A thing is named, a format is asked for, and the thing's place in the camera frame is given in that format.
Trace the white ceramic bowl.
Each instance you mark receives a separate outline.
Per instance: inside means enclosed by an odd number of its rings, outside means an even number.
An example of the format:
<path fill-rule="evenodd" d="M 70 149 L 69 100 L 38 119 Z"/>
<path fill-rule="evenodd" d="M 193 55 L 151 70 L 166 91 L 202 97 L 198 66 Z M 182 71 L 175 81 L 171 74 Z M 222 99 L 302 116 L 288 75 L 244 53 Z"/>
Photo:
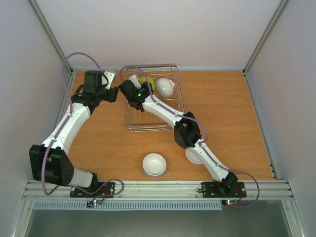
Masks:
<path fill-rule="evenodd" d="M 175 84 L 167 78 L 160 78 L 156 81 L 156 88 L 163 98 L 169 98 L 174 92 Z"/>

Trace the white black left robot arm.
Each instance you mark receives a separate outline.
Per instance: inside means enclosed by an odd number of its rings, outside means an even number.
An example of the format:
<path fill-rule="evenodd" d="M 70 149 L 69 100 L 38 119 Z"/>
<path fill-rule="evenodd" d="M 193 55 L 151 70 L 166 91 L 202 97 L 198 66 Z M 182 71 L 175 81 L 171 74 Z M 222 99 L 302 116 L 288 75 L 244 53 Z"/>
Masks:
<path fill-rule="evenodd" d="M 74 168 L 68 154 L 70 146 L 83 124 L 102 101 L 115 102 L 118 89 L 111 84 L 112 71 L 86 71 L 84 83 L 73 96 L 63 118 L 51 135 L 40 145 L 32 145 L 29 157 L 33 178 L 58 186 L 79 186 L 89 197 L 99 192 L 99 183 L 91 172 Z"/>

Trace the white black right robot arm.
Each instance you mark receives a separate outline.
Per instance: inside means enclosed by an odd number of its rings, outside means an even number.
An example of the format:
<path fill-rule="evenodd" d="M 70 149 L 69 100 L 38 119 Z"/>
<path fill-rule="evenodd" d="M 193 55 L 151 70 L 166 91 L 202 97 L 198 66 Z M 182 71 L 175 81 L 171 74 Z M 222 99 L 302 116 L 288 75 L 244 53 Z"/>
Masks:
<path fill-rule="evenodd" d="M 173 128 L 176 144 L 193 153 L 202 162 L 216 183 L 220 196 L 227 197 L 235 191 L 237 176 L 229 171 L 208 148 L 200 132 L 200 127 L 203 125 L 191 112 L 180 112 L 160 101 L 153 95 L 149 82 L 140 85 L 133 80 L 125 80 L 118 88 L 131 107 L 149 112 Z"/>

